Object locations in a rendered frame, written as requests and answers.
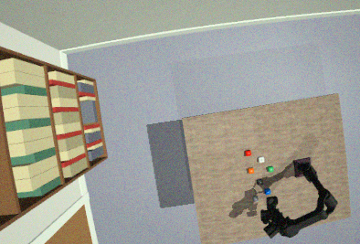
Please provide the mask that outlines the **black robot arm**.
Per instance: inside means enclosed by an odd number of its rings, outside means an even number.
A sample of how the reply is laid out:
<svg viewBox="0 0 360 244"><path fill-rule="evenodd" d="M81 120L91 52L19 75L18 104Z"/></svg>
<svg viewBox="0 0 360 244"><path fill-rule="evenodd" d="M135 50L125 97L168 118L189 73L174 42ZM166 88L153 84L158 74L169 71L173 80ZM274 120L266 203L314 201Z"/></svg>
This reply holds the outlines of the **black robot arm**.
<svg viewBox="0 0 360 244"><path fill-rule="evenodd" d="M290 219L289 217L284 217L283 215L277 215L274 218L274 222L276 224L272 224L271 222L264 228L264 231L270 238L274 237L278 233L280 233L283 237L292 238L297 235L301 229L318 222L319 220L327 219L329 214L334 212L338 204L336 198L334 198L330 191L325 189L318 180L317 172L311 166L311 163L298 163L297 169L299 173L302 172L309 183L313 183L315 188L318 189L319 197L317 207L313 212L296 219ZM327 210L325 211L324 205L327 206ZM267 224L270 220L273 221L272 214L271 208L269 208L269 210L262 209L260 211L261 221L263 221L264 224Z"/></svg>

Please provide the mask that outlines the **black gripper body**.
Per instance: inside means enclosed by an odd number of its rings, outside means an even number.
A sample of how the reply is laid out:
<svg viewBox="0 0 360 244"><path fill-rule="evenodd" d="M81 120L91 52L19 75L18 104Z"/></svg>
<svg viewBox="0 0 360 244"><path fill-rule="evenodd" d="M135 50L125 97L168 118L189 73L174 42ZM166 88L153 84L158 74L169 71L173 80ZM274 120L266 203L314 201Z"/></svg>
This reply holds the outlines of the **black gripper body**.
<svg viewBox="0 0 360 244"><path fill-rule="evenodd" d="M277 205L278 204L278 198L276 196L269 196L267 197L267 201L266 201L267 205L269 206L269 208L271 208L271 212L273 213L272 214L272 219L273 221L269 221L269 224L272 222L272 224L276 224L274 222L274 218L277 216L277 215L283 215L282 212L279 212L279 209L276 209L276 206L274 205Z"/></svg>

